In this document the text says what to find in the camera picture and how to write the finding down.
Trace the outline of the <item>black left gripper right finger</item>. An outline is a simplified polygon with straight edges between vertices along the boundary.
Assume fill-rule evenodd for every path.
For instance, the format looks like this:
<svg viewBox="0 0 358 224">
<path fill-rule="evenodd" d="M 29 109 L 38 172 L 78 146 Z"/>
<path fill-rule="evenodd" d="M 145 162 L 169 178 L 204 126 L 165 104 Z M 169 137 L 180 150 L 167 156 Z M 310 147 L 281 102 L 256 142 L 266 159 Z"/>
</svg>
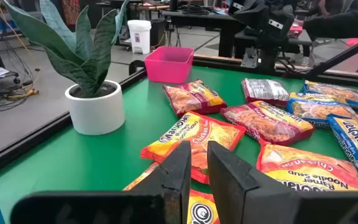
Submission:
<svg viewBox="0 0 358 224">
<path fill-rule="evenodd" d="M 358 192 L 296 191 L 216 141 L 207 157 L 221 224 L 358 224 Z"/>
</svg>

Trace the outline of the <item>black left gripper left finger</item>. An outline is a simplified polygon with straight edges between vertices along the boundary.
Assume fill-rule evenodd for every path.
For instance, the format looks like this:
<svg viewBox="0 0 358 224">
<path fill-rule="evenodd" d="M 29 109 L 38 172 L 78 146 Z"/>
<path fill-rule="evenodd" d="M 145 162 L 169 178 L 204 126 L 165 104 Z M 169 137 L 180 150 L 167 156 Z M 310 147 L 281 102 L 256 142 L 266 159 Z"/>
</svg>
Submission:
<svg viewBox="0 0 358 224">
<path fill-rule="evenodd" d="M 126 191 L 41 191 L 21 198 L 11 224 L 184 224 L 190 193 L 190 143 L 180 143 Z"/>
</svg>

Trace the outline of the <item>orange chicken noodle pack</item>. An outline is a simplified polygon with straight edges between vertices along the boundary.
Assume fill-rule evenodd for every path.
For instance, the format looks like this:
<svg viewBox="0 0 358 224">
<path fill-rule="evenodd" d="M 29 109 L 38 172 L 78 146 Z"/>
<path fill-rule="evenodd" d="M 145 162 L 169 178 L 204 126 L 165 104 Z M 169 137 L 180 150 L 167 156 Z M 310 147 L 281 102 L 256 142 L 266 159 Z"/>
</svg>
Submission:
<svg viewBox="0 0 358 224">
<path fill-rule="evenodd" d="M 245 134 L 245 127 L 201 115 L 184 114 L 166 133 L 141 150 L 140 156 L 161 163 L 183 141 L 191 146 L 191 178 L 209 184 L 208 143 L 216 141 L 233 151 Z"/>
<path fill-rule="evenodd" d="M 150 175 L 158 166 L 158 162 L 151 164 L 140 176 L 138 176 L 125 188 L 123 188 L 123 190 L 132 190 L 139 182 L 143 181 L 148 175 Z M 206 194 L 190 189 L 187 223 L 219 224 L 218 212 L 212 194 Z"/>
<path fill-rule="evenodd" d="M 256 168 L 296 191 L 358 191 L 353 164 L 322 154 L 260 140 Z"/>
</svg>

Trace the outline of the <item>red beef noodle pack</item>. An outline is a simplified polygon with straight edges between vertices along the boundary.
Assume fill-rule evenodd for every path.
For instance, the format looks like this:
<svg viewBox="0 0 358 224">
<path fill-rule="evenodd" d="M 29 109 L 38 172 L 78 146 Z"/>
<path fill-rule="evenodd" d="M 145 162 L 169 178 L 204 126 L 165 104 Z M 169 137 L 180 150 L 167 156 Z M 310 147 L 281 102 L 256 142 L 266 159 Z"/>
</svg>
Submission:
<svg viewBox="0 0 358 224">
<path fill-rule="evenodd" d="M 226 108 L 226 102 L 202 80 L 185 83 L 178 86 L 162 86 L 173 112 L 181 117 L 189 111 L 198 114 L 218 113 Z"/>
<path fill-rule="evenodd" d="M 246 135 L 255 140 L 282 146 L 308 139 L 314 131 L 311 123 L 264 101 L 222 108 L 220 114 L 245 127 Z"/>
<path fill-rule="evenodd" d="M 289 92 L 279 82 L 268 79 L 245 78 L 241 81 L 246 102 L 264 101 L 271 105 L 286 107 Z"/>
</svg>

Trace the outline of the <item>snake plant in white pot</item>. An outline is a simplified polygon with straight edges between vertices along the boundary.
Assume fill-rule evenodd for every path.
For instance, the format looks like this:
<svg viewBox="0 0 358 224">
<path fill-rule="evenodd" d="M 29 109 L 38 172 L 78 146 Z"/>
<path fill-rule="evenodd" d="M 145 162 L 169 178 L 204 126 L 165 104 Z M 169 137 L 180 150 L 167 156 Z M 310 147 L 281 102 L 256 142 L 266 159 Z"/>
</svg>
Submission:
<svg viewBox="0 0 358 224">
<path fill-rule="evenodd" d="M 50 0 L 40 0 L 42 19 L 6 0 L 3 4 L 19 30 L 44 48 L 53 69 L 74 82 L 65 91 L 74 129 L 84 135 L 102 135 L 120 128 L 125 121 L 122 88 L 106 76 L 111 47 L 121 31 L 123 9 L 107 12 L 92 32 L 85 7 L 72 32 Z"/>
</svg>

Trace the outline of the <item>pink plastic bin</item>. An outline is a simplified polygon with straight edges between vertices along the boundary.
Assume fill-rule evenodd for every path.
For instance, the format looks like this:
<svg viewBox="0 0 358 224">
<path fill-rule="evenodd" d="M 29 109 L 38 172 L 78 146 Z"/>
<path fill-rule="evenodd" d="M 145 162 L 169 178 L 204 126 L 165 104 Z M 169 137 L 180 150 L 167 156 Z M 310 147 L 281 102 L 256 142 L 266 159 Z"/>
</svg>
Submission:
<svg viewBox="0 0 358 224">
<path fill-rule="evenodd" d="M 145 58 L 147 77 L 152 82 L 185 83 L 193 56 L 192 48 L 161 46 Z"/>
</svg>

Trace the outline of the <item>white trash bin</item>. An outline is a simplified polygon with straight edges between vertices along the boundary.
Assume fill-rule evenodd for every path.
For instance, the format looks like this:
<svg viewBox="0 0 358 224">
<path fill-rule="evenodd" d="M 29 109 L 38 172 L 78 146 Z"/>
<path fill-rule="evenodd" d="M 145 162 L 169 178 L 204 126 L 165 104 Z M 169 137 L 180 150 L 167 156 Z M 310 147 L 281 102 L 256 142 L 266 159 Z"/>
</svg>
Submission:
<svg viewBox="0 0 358 224">
<path fill-rule="evenodd" d="M 132 52 L 134 54 L 149 54 L 151 22 L 146 20 L 129 20 L 127 25 L 130 33 Z"/>
</svg>

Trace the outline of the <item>black waste bin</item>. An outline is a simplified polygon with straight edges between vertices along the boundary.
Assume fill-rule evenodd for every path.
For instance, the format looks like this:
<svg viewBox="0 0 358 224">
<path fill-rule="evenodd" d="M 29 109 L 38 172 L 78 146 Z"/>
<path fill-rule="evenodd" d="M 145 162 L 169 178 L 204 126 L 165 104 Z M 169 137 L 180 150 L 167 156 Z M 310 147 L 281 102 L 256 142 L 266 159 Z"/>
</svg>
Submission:
<svg viewBox="0 0 358 224">
<path fill-rule="evenodd" d="M 165 45 L 165 19 L 152 19 L 150 22 L 150 46 L 156 48 Z"/>
</svg>

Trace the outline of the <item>black computer desk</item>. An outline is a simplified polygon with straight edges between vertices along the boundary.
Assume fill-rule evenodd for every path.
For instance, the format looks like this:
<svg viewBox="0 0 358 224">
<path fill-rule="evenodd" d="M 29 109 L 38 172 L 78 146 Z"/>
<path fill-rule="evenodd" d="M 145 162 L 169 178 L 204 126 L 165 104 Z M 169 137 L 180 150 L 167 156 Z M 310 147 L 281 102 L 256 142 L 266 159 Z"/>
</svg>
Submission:
<svg viewBox="0 0 358 224">
<path fill-rule="evenodd" d="M 231 57 L 234 36 L 243 28 L 243 24 L 229 15 L 209 13 L 208 15 L 183 14 L 181 11 L 163 11 L 162 15 L 170 19 L 175 26 L 195 26 L 220 29 L 219 56 Z"/>
</svg>

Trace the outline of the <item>small red device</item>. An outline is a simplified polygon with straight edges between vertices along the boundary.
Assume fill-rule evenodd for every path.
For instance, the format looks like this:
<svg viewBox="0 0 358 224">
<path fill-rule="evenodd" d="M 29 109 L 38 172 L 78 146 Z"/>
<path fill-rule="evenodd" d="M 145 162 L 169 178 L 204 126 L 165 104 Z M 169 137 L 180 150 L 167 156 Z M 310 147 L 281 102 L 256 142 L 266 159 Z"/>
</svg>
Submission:
<svg viewBox="0 0 358 224">
<path fill-rule="evenodd" d="M 292 26 L 290 27 L 290 30 L 288 31 L 288 36 L 297 39 L 302 32 L 303 32 L 302 26 L 293 23 Z"/>
</svg>

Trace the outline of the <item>person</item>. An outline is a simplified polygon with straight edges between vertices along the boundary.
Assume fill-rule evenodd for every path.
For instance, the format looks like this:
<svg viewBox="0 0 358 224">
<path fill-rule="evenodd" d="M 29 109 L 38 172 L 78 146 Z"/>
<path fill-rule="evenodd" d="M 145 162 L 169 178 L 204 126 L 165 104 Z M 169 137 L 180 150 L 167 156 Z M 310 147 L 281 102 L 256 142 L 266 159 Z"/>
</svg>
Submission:
<svg viewBox="0 0 358 224">
<path fill-rule="evenodd" d="M 295 20 L 310 36 L 332 39 L 358 38 L 358 11 L 315 17 L 305 21 Z"/>
</svg>

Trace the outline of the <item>red patterned wall tapestry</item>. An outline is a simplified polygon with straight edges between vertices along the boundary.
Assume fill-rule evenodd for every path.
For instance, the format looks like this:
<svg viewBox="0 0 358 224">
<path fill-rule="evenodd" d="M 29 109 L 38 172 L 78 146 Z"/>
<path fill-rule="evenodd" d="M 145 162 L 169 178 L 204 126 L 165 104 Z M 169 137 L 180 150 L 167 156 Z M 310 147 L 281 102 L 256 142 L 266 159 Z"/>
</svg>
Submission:
<svg viewBox="0 0 358 224">
<path fill-rule="evenodd" d="M 76 24 L 76 19 L 80 13 L 80 0 L 62 0 L 65 21 L 68 26 Z"/>
</svg>

